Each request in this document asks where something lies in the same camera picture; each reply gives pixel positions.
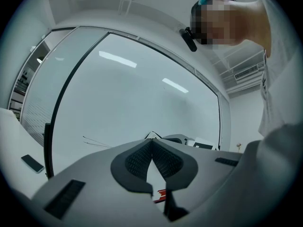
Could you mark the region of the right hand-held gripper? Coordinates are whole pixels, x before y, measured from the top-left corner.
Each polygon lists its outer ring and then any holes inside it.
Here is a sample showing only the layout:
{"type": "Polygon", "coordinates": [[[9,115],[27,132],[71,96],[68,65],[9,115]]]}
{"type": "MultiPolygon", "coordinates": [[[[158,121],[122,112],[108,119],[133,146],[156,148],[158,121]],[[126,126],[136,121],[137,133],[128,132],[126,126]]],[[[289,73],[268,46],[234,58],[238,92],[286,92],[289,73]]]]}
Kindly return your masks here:
{"type": "Polygon", "coordinates": [[[204,148],[204,149],[210,149],[210,150],[219,150],[219,147],[215,145],[213,142],[207,141],[203,138],[196,137],[193,139],[188,139],[187,136],[183,134],[172,134],[163,137],[165,140],[169,140],[175,143],[179,144],[186,144],[191,147],[195,148],[204,148]]]}

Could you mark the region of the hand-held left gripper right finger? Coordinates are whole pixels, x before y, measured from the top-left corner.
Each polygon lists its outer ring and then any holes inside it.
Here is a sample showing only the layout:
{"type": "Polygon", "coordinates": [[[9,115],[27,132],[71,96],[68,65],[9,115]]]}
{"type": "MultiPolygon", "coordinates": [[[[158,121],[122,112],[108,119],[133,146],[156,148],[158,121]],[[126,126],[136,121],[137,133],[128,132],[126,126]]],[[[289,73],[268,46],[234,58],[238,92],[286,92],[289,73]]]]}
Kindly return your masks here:
{"type": "Polygon", "coordinates": [[[166,200],[156,204],[164,216],[176,221],[218,190],[242,154],[195,148],[169,140],[151,140],[152,199],[166,189],[166,200]]]}

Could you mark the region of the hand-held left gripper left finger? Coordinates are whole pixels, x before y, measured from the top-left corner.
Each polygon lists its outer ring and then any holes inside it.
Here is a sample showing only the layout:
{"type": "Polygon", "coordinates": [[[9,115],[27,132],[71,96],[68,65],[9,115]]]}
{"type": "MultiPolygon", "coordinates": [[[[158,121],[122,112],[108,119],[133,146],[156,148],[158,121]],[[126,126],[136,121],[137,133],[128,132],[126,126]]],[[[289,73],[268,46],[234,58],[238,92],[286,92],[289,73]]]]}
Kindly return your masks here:
{"type": "Polygon", "coordinates": [[[33,196],[51,226],[166,227],[147,183],[151,140],[89,154],[51,177],[33,196]]]}

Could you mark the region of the red plastic tray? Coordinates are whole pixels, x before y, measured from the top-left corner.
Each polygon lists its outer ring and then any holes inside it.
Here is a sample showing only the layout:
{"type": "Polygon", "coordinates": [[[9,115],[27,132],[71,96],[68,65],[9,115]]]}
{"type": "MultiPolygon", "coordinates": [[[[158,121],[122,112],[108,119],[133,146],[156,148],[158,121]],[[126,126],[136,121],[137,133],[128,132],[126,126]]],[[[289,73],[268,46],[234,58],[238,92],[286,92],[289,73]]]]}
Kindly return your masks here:
{"type": "Polygon", "coordinates": [[[166,189],[158,190],[158,194],[160,195],[160,197],[157,200],[153,201],[155,204],[164,202],[166,200],[166,189]]]}

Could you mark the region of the black smartphone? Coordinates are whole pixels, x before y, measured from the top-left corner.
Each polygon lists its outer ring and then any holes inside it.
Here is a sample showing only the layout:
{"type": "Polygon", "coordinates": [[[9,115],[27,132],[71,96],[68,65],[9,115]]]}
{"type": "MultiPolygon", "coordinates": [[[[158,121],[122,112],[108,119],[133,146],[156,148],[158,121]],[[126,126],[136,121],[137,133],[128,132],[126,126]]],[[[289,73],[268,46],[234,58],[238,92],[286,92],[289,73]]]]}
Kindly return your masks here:
{"type": "Polygon", "coordinates": [[[21,157],[21,160],[30,167],[35,173],[40,173],[44,170],[44,166],[37,162],[34,158],[32,158],[30,155],[24,155],[21,157]]]}

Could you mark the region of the white table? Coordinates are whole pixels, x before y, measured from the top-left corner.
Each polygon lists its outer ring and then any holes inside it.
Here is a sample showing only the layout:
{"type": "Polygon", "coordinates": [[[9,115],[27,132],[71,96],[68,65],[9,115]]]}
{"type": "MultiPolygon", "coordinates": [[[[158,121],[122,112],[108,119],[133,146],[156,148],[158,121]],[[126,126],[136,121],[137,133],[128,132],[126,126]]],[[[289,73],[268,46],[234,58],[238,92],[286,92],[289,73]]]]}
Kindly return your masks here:
{"type": "Polygon", "coordinates": [[[12,111],[0,108],[0,171],[9,187],[28,198],[47,182],[45,169],[36,173],[21,158],[30,155],[44,166],[44,151],[23,128],[12,111]]]}

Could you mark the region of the ceiling air vent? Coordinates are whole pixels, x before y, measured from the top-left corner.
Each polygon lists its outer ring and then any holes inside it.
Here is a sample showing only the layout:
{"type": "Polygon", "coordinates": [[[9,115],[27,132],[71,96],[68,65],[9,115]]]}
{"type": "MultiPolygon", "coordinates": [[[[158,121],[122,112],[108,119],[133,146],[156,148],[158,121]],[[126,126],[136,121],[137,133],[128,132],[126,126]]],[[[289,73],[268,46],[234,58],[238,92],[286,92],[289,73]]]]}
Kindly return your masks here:
{"type": "Polygon", "coordinates": [[[237,72],[234,74],[234,78],[236,81],[239,81],[239,80],[242,80],[246,77],[249,77],[253,74],[256,74],[259,72],[259,68],[258,68],[258,65],[254,65],[254,66],[251,66],[249,68],[246,68],[240,72],[237,72]]]}

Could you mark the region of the dark shelving unit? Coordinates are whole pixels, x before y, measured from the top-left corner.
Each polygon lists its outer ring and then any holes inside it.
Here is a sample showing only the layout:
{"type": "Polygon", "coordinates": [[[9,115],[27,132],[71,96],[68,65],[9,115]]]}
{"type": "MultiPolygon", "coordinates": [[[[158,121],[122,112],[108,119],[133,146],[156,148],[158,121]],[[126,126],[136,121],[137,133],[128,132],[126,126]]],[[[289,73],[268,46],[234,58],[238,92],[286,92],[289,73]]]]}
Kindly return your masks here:
{"type": "Polygon", "coordinates": [[[20,121],[25,94],[34,75],[34,72],[35,71],[32,70],[30,63],[26,63],[18,75],[13,91],[11,93],[8,109],[13,112],[18,121],[20,121]]]}

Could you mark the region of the person's grey printed t-shirt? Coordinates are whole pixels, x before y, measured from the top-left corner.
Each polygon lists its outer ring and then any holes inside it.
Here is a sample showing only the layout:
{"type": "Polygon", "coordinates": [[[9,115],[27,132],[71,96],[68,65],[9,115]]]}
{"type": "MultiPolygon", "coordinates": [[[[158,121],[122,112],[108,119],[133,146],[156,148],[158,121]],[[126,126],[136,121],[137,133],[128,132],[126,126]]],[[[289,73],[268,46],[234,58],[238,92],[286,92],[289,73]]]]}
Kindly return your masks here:
{"type": "Polygon", "coordinates": [[[270,24],[271,55],[264,56],[260,85],[262,136],[284,124],[303,122],[303,45],[291,21],[275,0],[261,0],[270,24]]]}

